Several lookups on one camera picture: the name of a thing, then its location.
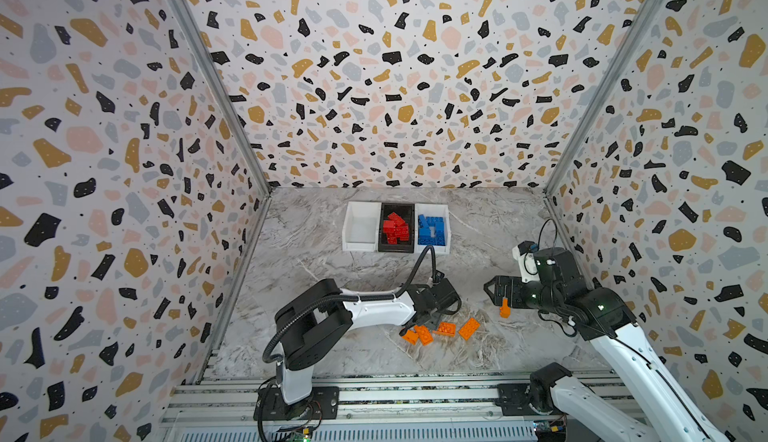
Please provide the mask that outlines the orange long lego brick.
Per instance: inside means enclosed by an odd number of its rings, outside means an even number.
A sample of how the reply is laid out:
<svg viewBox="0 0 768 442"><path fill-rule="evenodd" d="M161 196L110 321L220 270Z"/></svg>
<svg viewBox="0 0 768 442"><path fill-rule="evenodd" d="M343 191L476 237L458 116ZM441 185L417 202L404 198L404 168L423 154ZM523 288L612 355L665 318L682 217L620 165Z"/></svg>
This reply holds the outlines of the orange long lego brick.
<svg viewBox="0 0 768 442"><path fill-rule="evenodd" d="M440 322L435 333L446 337L454 337L456 335L456 325L449 322Z"/></svg>

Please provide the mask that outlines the small orange lego brick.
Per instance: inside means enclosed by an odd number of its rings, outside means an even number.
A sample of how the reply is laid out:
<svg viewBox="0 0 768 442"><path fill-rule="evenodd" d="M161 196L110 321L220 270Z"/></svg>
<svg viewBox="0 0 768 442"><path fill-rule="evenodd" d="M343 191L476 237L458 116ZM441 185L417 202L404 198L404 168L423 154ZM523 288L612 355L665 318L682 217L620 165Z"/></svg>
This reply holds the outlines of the small orange lego brick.
<svg viewBox="0 0 768 442"><path fill-rule="evenodd" d="M420 339L416 332L412 330L406 330L402 335L401 338L405 340L406 342L410 343L411 345L416 345Z"/></svg>

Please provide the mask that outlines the blue lego brick pair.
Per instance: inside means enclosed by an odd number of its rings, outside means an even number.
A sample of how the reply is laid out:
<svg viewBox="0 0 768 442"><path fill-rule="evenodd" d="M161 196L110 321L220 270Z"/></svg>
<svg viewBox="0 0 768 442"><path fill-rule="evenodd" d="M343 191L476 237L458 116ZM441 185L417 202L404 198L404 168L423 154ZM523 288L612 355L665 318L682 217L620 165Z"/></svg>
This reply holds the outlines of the blue lego brick pair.
<svg viewBox="0 0 768 442"><path fill-rule="evenodd" d="M427 217L427 225L435 229L436 232L443 233L445 231L445 219L443 217Z"/></svg>

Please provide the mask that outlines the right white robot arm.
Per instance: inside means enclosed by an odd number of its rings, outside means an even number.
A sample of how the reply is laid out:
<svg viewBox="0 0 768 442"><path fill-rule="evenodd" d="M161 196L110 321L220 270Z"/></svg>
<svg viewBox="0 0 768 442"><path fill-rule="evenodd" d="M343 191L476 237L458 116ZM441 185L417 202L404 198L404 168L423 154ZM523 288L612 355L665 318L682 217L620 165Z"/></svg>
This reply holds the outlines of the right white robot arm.
<svg viewBox="0 0 768 442"><path fill-rule="evenodd" d="M645 420L638 422L616 409L558 363L531 373L525 395L531 410L574 417L604 441L726 440L664 366L616 292L588 288L577 269L554 260L536 265L536 275L496 276L483 290L497 307L569 321L620 377Z"/></svg>

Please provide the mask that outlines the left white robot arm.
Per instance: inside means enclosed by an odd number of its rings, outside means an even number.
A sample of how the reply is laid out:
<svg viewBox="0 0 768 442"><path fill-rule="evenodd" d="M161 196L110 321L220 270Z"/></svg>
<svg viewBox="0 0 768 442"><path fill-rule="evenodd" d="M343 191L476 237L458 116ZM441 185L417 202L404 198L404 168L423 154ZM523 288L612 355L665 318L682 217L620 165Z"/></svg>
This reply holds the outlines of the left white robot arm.
<svg viewBox="0 0 768 442"><path fill-rule="evenodd" d="M457 291L438 273L430 284L406 283L392 291L355 292L332 279L311 286L275 315L276 334L262 360L276 367L266 408L285 418L311 403L315 366L350 331L374 326L436 329L462 307Z"/></svg>

